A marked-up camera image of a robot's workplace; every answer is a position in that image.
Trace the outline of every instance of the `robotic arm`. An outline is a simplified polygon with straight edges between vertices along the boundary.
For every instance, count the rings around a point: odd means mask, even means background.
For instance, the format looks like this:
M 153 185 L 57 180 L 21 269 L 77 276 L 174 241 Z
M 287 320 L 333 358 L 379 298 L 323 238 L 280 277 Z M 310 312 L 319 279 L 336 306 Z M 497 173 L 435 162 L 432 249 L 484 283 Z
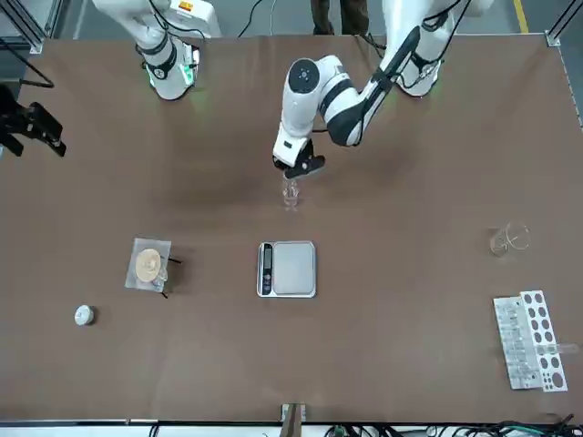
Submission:
M 42 105 L 34 102 L 22 107 L 8 87 L 0 85 L 0 153 L 4 146 L 17 157 L 22 156 L 25 148 L 14 137 L 17 134 L 37 139 L 63 157 L 66 146 L 61 141 L 62 132 L 61 124 Z
M 182 97 L 194 85 L 198 72 L 198 48 L 182 42 L 177 35 L 220 36 L 214 8 L 203 0 L 93 0 L 93 3 L 136 40 L 146 61 L 150 84 L 165 100 Z M 169 23 L 172 34 L 167 25 L 159 24 L 162 21 Z
M 481 14 L 493 0 L 464 1 L 466 6 L 474 3 L 472 12 Z M 325 158 L 314 155 L 311 140 L 318 111 L 334 143 L 358 146 L 395 83 L 411 96 L 428 93 L 454 31 L 450 6 L 457 3 L 460 0 L 383 0 L 387 47 L 360 93 L 336 56 L 295 61 L 283 88 L 281 123 L 273 147 L 275 167 L 286 178 L 305 176 L 323 167 Z M 435 14 L 435 19 L 426 19 Z

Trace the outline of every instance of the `scale weighing platform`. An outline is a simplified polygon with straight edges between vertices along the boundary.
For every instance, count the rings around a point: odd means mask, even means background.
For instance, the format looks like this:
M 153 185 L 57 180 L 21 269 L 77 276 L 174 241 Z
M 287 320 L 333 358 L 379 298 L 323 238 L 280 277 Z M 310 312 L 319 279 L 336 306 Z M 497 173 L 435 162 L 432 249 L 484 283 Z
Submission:
M 310 241 L 261 243 L 257 294 L 261 298 L 313 298 L 316 295 L 314 245 Z

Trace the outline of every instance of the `black cable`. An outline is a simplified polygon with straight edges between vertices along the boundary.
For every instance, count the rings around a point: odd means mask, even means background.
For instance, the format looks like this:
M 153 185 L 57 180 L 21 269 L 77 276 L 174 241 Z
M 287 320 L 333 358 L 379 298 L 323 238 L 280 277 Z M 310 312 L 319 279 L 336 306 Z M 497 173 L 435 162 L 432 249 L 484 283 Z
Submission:
M 142 55 L 142 52 L 139 50 L 139 46 L 138 46 L 137 44 L 135 44 L 135 45 L 134 45 L 134 50 L 136 50 L 136 53 L 137 53 L 138 55 L 140 55 L 140 56 L 143 56 L 143 55 Z M 145 60 L 143 60 L 143 61 L 142 61 L 142 70 L 145 70 L 145 69 L 146 69 L 146 61 L 145 61 Z
M 328 428 L 328 431 L 324 434 L 324 437 L 329 437 L 330 433 L 333 432 L 337 427 L 338 425 L 332 425 L 330 428 Z
M 419 81 L 414 81 L 411 85 L 407 85 L 404 82 L 404 76 L 401 73 L 397 73 L 396 76 L 401 78 L 401 82 L 402 82 L 401 88 L 402 89 L 411 89 L 419 83 Z
M 360 35 L 360 37 L 364 40 L 364 42 L 373 46 L 373 49 L 376 52 L 376 54 L 379 56 L 379 58 L 383 59 L 383 55 L 381 55 L 381 51 L 379 50 L 379 48 L 382 50 L 386 50 L 386 46 L 381 46 L 380 44 L 376 44 L 373 40 L 373 35 L 370 32 L 368 34 L 368 38 L 366 36 L 362 36 L 362 35 Z
M 148 437 L 158 437 L 158 433 L 160 431 L 160 426 L 158 424 L 152 425 L 149 429 Z
M 399 72 L 396 72 L 396 74 L 394 74 L 394 75 L 392 75 L 392 76 L 386 75 L 386 76 L 385 76 L 385 78 L 388 78 L 389 80 L 391 80 L 393 77 L 397 77 L 397 76 L 401 76 L 401 72 L 400 72 L 400 71 L 399 71 Z M 363 105 L 363 108 L 362 108 L 362 110 L 361 110 L 361 121 L 360 121 L 360 124 L 361 124 L 361 131 L 360 131 L 360 133 L 359 133 L 359 136 L 358 136 L 358 141 L 356 141 L 356 142 L 353 144 L 353 147 L 360 146 L 361 142 L 363 141 L 363 135 L 364 135 L 364 118 L 366 117 L 366 102 L 365 102 L 364 100 L 363 100 L 363 102 L 362 102 L 362 105 Z M 381 106 L 379 105 L 379 106 L 378 106 L 378 107 L 377 107 L 377 108 L 374 110 L 374 112 L 371 114 L 371 118 L 373 118 L 373 117 L 374 117 L 374 114 L 375 114 L 375 113 L 376 113 L 376 111 L 379 109 L 379 107 L 381 107 Z
M 180 27 L 178 27 L 177 25 L 173 25 L 170 21 L 168 21 L 166 19 L 166 17 L 158 10 L 158 8 L 156 7 L 156 5 L 154 5 L 153 0 L 149 0 L 149 4 L 150 6 L 152 6 L 152 9 L 154 9 L 154 12 L 156 14 L 154 14 L 154 16 L 156 17 L 156 21 L 158 21 L 159 26 L 164 29 L 164 30 L 168 30 L 169 27 L 172 27 L 175 30 L 178 30 L 179 32 L 198 32 L 200 34 L 200 36 L 202 36 L 202 40 L 206 41 L 207 37 L 204 36 L 204 34 L 200 31 L 200 29 L 197 28 L 192 28 L 192 29 L 182 29 Z M 162 19 L 162 21 L 164 22 L 165 25 L 161 24 L 159 19 Z
M 361 428 L 361 435 L 364 432 L 366 435 L 368 435 L 368 437 L 373 437 L 373 435 L 370 434 L 366 428 L 364 428 L 363 426 L 361 426 L 360 428 Z
M 462 19 L 464 18 L 465 15 L 465 11 L 467 11 L 467 8 L 470 7 L 470 4 L 472 3 L 472 0 L 467 0 L 467 3 L 464 6 L 464 9 L 462 10 L 462 13 L 460 14 L 459 18 L 457 19 L 457 21 L 455 22 L 454 28 L 452 29 L 452 33 L 450 34 L 449 38 L 447 38 L 447 43 L 445 43 L 445 47 L 442 50 L 441 54 L 434 59 L 433 61 L 429 61 L 429 64 L 433 64 L 433 62 L 439 62 L 442 60 L 442 58 L 445 55 L 445 52 L 447 51 L 447 48 L 449 47 L 449 45 L 452 42 L 452 39 L 454 39 L 454 35 L 455 35 L 455 31 L 457 30 L 457 28 L 459 27 L 459 24 L 462 22 Z
M 25 64 L 28 68 L 30 68 L 35 73 L 37 73 L 39 76 L 41 76 L 43 78 L 43 80 L 45 81 L 43 83 L 43 82 L 36 82 L 35 80 L 26 80 L 26 79 L 19 78 L 18 83 L 20 85 L 39 86 L 41 88 L 54 88 L 55 87 L 55 84 L 53 83 L 53 81 L 51 79 L 46 77 L 38 68 L 36 68 L 32 64 L 30 64 L 26 59 L 21 57 L 18 54 L 18 52 L 16 52 L 11 46 L 9 46 L 8 43 L 2 37 L 0 37 L 0 44 L 2 44 L 2 46 L 4 46 L 4 48 L 6 50 L 8 50 L 10 53 L 12 53 L 12 55 L 14 57 L 16 57 L 16 59 L 18 59 L 20 62 Z
M 455 3 L 448 6 L 446 9 L 444 9 L 440 13 L 427 16 L 426 18 L 424 18 L 423 21 L 425 22 L 425 21 L 435 20 L 438 16 L 441 16 L 442 14 L 447 14 L 449 11 L 451 11 L 453 8 L 455 8 L 457 5 L 459 5 L 461 3 L 461 1 L 462 0 L 456 0 Z
M 249 14 L 249 21 L 247 22 L 247 25 L 245 25 L 245 27 L 243 27 L 243 30 L 240 31 L 239 35 L 237 36 L 238 38 L 241 38 L 243 36 L 243 34 L 245 33 L 245 31 L 249 28 L 249 26 L 251 25 L 251 20 L 253 19 L 253 12 L 255 12 L 255 8 L 257 7 L 257 5 L 259 3 L 261 3 L 263 0 L 257 0 L 255 2 L 255 5 L 253 5 L 253 7 L 251 8 L 251 12 Z
M 542 437 L 573 437 L 574 431 L 583 431 L 583 429 L 576 424 L 569 425 L 568 423 L 573 419 L 573 414 L 569 414 L 563 420 L 551 425 L 531 425 L 522 422 L 504 421 L 491 425 L 477 425 L 477 426 L 460 426 L 455 429 L 452 437 L 465 430 L 464 436 L 476 437 L 479 433 L 485 433 L 492 437 L 504 437 L 510 432 L 520 430 L 527 432 L 531 430 L 533 434 Z
M 353 36 L 354 36 L 354 40 L 355 40 L 355 41 L 357 41 L 357 43 L 356 43 L 356 44 L 358 44 L 358 37 L 360 37 L 360 38 L 362 38 L 364 41 L 366 41 L 368 44 L 370 44 L 370 45 L 374 46 L 374 42 L 370 42 L 370 41 L 368 41 L 368 40 L 366 39 L 366 37 L 365 37 L 365 36 L 363 36 L 363 35 L 360 35 L 360 34 L 359 34 L 358 36 L 357 36 L 357 35 L 353 35 Z M 361 120 L 359 121 L 359 123 L 360 123 L 360 125 L 361 125 L 361 131 L 360 131 L 360 133 L 359 133 L 359 136 L 358 136 L 358 141 L 356 141 L 356 143 L 354 143 L 354 145 L 353 145 L 354 147 L 356 147 L 356 146 L 360 146 L 360 144 L 361 144 L 361 141 L 363 141 L 363 132 L 364 132 L 364 117 L 366 116 L 366 111 L 365 111 L 365 109 L 366 109 L 366 104 L 364 103 L 364 101 L 362 102 L 362 104 L 363 104 L 363 107 L 362 107 L 362 109 L 361 109 Z
M 381 435 L 383 437 L 389 437 L 389 434 L 386 433 L 385 428 L 381 427 L 381 428 L 377 428 L 376 430 L 379 433 L 379 435 Z
M 555 22 L 555 24 L 553 24 L 553 26 L 550 28 L 550 30 L 548 31 L 549 35 L 553 35 L 553 31 L 555 30 L 555 27 L 558 26 L 558 24 L 561 22 L 561 20 L 565 17 L 565 15 L 568 13 L 569 9 L 571 7 L 573 7 L 573 5 L 575 4 L 575 2 L 577 2 L 577 0 L 572 0 L 571 3 L 567 6 L 567 9 L 565 9 L 563 11 L 563 14 L 561 14 L 561 16 L 558 18 L 558 20 Z
M 581 6 L 583 6 L 583 2 L 579 3 L 579 6 L 577 6 L 577 9 L 575 9 L 575 12 L 568 18 L 568 20 L 565 22 L 565 24 L 560 29 L 557 30 L 557 36 L 555 36 L 555 38 L 558 38 L 563 33 L 563 30 L 565 30 L 565 27 L 567 27 L 568 24 L 571 22 L 571 20 L 573 18 L 575 18 L 575 15 L 577 15 L 577 12 L 579 12 L 579 9 L 581 9 Z
M 348 437 L 358 437 L 358 434 L 354 430 L 355 427 L 353 427 L 351 424 L 344 423 L 340 426 L 344 429 L 344 434 L 347 434 Z

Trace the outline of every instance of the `gray floor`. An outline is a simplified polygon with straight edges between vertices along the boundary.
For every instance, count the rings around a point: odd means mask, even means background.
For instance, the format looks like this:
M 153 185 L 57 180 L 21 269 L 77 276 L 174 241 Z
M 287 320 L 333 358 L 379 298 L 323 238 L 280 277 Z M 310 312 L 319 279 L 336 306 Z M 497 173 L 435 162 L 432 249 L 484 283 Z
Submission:
M 570 0 L 522 0 L 530 32 L 549 30 L 569 3 Z M 583 108 L 583 9 L 579 10 L 559 39 L 573 97 L 578 107 Z
M 16 35 L 15 27 L 8 21 L 5 15 L 0 14 L 0 31 L 3 36 Z M 27 55 L 26 51 L 18 50 L 23 56 Z M 14 93 L 18 89 L 18 78 L 25 72 L 24 66 L 14 59 L 6 50 L 0 50 L 0 83 L 8 85 Z

